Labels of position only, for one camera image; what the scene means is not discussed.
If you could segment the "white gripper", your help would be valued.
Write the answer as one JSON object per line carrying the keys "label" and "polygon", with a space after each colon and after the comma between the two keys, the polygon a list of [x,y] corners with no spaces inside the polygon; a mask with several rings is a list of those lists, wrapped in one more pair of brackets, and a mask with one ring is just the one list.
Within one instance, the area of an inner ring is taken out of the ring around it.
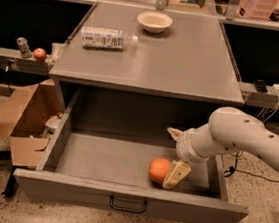
{"label": "white gripper", "polygon": [[171,162],[168,174],[162,183],[163,189],[172,189],[191,172],[190,165],[207,162],[210,157],[214,156],[217,144],[207,124],[184,132],[174,127],[169,127],[167,131],[176,141],[176,153],[180,159]]}

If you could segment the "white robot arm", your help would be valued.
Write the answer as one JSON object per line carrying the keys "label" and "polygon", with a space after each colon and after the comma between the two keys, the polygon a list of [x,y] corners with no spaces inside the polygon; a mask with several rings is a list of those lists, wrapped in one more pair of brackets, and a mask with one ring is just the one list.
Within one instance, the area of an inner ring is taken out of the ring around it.
{"label": "white robot arm", "polygon": [[248,152],[279,173],[279,135],[237,108],[218,108],[207,124],[186,131],[169,127],[168,133],[176,142],[178,158],[171,163],[163,189],[172,189],[192,167],[207,162],[214,155],[235,151]]}

